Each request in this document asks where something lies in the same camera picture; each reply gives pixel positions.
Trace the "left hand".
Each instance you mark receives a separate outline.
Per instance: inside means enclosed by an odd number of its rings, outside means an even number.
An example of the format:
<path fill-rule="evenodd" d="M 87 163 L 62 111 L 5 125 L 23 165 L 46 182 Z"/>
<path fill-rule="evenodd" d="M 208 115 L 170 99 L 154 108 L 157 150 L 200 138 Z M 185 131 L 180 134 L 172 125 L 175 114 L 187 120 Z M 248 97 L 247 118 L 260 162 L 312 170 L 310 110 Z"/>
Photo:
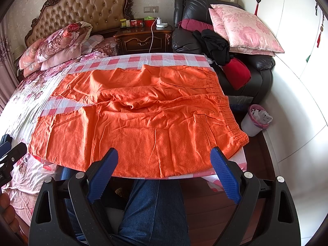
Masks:
<path fill-rule="evenodd" d="M 14 233 L 17 233 L 19 231 L 19 222 L 16 218 L 16 212 L 15 209 L 10 205 L 10 198 L 8 194 L 3 193 L 0 196 L 0 205 L 3 209 L 3 218 L 6 221 L 6 223 L 10 226 L 11 230 Z"/>

